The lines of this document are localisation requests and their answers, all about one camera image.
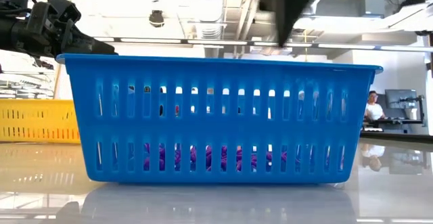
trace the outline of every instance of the yellow plastic basket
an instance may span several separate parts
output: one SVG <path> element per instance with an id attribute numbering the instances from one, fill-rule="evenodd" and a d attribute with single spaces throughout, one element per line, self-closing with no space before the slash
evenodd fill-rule
<path id="1" fill-rule="evenodd" d="M 0 99 L 0 141 L 80 143 L 74 102 Z"/>

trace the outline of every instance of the computer monitor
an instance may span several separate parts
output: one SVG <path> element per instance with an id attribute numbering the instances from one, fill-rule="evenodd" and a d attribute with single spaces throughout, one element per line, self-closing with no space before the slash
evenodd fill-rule
<path id="1" fill-rule="evenodd" d="M 414 89 L 386 89 L 388 108 L 407 109 L 417 107 L 417 91 Z"/>

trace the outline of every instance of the blue plastic basket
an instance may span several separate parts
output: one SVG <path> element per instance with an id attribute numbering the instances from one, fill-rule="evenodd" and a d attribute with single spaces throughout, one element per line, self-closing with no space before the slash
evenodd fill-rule
<path id="1" fill-rule="evenodd" d="M 346 181 L 382 70 L 115 55 L 58 61 L 70 75 L 89 177 L 142 183 Z"/>

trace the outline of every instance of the white shirt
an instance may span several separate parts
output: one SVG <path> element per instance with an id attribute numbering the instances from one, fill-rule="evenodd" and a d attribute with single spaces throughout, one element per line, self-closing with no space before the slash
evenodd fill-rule
<path id="1" fill-rule="evenodd" d="M 367 151 L 361 151 L 362 155 L 364 157 L 370 157 L 370 156 L 383 156 L 385 152 L 385 146 L 381 145 L 373 145 L 369 150 Z"/>
<path id="2" fill-rule="evenodd" d="M 367 103 L 367 106 L 365 107 L 365 112 L 367 113 L 367 116 L 372 120 L 377 120 L 384 114 L 384 110 L 377 103 L 374 105 L 370 105 Z"/>

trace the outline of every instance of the man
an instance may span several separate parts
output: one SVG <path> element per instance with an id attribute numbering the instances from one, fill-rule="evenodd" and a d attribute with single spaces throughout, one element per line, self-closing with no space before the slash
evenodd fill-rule
<path id="1" fill-rule="evenodd" d="M 364 117 L 369 120 L 377 120 L 381 118 L 385 118 L 384 110 L 382 107 L 377 104 L 378 94 L 376 91 L 370 91 L 368 95 L 367 106 L 365 107 Z"/>

